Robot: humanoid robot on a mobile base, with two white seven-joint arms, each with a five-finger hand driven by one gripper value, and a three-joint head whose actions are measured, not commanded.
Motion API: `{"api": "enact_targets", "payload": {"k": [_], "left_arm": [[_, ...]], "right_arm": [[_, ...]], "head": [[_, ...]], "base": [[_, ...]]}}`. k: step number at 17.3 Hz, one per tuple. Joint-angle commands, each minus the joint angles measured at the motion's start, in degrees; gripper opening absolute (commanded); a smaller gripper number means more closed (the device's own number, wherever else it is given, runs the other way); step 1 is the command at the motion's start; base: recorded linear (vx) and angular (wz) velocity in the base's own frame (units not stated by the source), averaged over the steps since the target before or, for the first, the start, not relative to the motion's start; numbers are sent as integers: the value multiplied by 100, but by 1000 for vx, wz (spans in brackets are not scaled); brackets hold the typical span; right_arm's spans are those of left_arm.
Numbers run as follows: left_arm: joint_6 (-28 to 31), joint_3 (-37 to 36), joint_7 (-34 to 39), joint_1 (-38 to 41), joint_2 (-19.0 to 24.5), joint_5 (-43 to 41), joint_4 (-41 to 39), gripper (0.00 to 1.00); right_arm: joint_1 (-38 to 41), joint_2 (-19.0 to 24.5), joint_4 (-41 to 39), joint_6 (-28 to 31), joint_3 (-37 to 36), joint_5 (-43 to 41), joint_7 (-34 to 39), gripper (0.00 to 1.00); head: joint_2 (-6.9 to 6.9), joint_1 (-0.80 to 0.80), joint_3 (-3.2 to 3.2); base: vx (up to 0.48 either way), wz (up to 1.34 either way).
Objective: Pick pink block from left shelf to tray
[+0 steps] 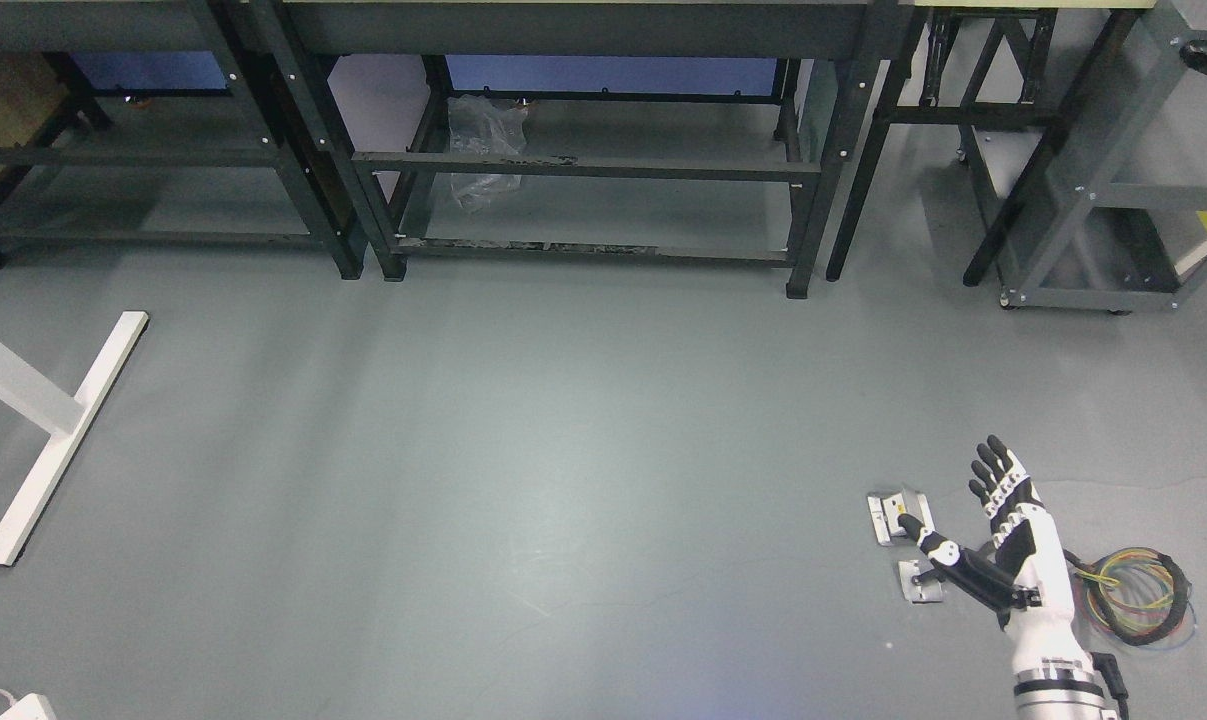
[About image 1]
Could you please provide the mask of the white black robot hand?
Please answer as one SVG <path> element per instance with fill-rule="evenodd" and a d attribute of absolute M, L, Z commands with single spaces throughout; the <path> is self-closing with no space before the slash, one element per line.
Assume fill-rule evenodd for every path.
<path fill-rule="evenodd" d="M 992 560 L 911 514 L 897 516 L 900 528 L 946 583 L 995 611 L 1014 644 L 1015 674 L 1046 667 L 1092 673 L 1073 630 L 1074 595 L 1053 514 L 999 437 L 987 437 L 975 452 L 969 488 L 989 519 Z"/>

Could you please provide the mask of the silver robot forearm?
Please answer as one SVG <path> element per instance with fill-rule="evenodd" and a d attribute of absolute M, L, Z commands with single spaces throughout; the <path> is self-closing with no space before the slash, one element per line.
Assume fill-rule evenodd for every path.
<path fill-rule="evenodd" d="M 1129 689 L 1114 652 L 1091 652 L 1091 669 L 1053 661 L 1015 675 L 1019 719 L 1129 719 Z"/>

